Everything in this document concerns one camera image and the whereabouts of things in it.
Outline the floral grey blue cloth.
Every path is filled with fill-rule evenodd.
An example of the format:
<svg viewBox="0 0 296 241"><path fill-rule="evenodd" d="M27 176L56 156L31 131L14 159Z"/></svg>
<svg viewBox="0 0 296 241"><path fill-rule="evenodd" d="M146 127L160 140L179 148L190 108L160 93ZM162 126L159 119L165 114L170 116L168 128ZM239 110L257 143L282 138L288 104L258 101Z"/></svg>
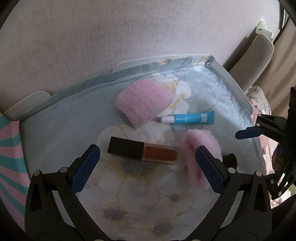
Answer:
<svg viewBox="0 0 296 241"><path fill-rule="evenodd" d="M211 240L266 173L244 92L211 56L99 75L21 115L35 240Z"/></svg>

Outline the pink fluffy sock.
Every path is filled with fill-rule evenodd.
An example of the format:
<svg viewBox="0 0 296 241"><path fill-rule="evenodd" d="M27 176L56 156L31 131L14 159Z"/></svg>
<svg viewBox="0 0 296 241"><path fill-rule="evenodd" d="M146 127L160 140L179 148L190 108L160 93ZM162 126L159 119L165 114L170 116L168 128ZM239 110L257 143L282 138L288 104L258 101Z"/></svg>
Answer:
<svg viewBox="0 0 296 241"><path fill-rule="evenodd" d="M202 168L208 167L210 162L207 155L200 149L204 146L213 157L222 160L222 152L219 142L209 130L188 130L181 141L181 152L187 166L189 180L192 185L207 190L210 184L204 175Z"/></svg>
<svg viewBox="0 0 296 241"><path fill-rule="evenodd" d="M162 113L174 100L174 94L152 78L138 80L116 99L116 107L138 128Z"/></svg>

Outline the grey sofa cushion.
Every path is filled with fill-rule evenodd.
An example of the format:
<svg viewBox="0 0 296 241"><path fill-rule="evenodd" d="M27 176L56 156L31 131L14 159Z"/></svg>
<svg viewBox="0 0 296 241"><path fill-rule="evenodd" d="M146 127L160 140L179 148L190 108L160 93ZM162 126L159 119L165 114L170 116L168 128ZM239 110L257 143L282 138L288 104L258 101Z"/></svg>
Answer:
<svg viewBox="0 0 296 241"><path fill-rule="evenodd" d="M258 34L246 52L229 71L242 91L248 90L267 68L274 53L274 44Z"/></svg>

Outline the pink plush pig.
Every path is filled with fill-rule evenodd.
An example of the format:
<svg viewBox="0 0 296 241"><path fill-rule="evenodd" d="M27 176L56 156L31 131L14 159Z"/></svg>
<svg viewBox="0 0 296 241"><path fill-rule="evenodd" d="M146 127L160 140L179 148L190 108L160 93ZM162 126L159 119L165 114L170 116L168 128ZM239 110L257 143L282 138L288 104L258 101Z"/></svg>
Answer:
<svg viewBox="0 0 296 241"><path fill-rule="evenodd" d="M256 123L256 119L259 114L271 115L270 105L267 101L267 98L263 90L260 87L258 86L250 87L246 92L246 96L253 108L253 113L251 115L253 123ZM278 143L264 135L260 135L259 140L261 144L263 158L266 165L266 173L267 174L274 173L272 156Z"/></svg>

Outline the black round jar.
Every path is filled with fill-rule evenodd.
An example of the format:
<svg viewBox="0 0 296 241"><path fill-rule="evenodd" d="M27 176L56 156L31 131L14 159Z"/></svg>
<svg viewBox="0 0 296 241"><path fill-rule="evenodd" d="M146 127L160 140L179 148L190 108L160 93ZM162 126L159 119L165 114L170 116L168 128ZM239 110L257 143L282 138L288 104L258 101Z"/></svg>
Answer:
<svg viewBox="0 0 296 241"><path fill-rule="evenodd" d="M237 169L237 159L233 153L224 154L222 156L222 163L226 168L233 168L235 170Z"/></svg>

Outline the green white wipes pack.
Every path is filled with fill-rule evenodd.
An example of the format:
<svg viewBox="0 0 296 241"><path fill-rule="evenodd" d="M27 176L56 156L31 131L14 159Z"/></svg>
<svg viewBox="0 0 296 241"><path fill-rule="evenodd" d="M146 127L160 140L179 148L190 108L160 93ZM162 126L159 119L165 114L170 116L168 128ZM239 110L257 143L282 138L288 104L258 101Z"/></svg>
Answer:
<svg viewBox="0 0 296 241"><path fill-rule="evenodd" d="M258 35L264 35L267 38L269 38L270 40L273 40L273 37L274 37L273 31L267 27L266 22L263 20L260 20L257 23L256 28L255 28L255 33Z"/></svg>

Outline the pink teal cardboard box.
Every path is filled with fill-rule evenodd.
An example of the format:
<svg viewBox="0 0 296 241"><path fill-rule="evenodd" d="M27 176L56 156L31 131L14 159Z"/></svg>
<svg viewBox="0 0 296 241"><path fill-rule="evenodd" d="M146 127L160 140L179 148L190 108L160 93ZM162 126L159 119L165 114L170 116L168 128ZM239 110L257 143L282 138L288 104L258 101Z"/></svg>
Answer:
<svg viewBox="0 0 296 241"><path fill-rule="evenodd" d="M19 121L1 114L1 201L21 229L25 229L25 205L30 185L23 157Z"/></svg>

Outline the blue white tube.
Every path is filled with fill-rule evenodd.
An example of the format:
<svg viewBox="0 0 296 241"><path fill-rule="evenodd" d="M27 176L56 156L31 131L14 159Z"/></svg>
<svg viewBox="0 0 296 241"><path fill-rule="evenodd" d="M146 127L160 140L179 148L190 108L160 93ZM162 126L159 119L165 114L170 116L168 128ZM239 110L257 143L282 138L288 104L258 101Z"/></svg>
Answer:
<svg viewBox="0 0 296 241"><path fill-rule="evenodd" d="M206 113L188 113L160 116L156 118L158 123L168 123L171 125L195 125L195 124L213 124L215 118L214 111Z"/></svg>

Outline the red lip gloss black cap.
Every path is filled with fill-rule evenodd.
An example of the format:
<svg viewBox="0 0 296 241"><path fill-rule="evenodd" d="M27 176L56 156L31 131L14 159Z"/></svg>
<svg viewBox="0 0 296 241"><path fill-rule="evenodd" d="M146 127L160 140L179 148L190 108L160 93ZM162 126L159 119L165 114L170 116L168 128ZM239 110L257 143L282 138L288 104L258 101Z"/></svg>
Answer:
<svg viewBox="0 0 296 241"><path fill-rule="evenodd" d="M165 165L177 164L179 149L112 136L107 152L111 155Z"/></svg>

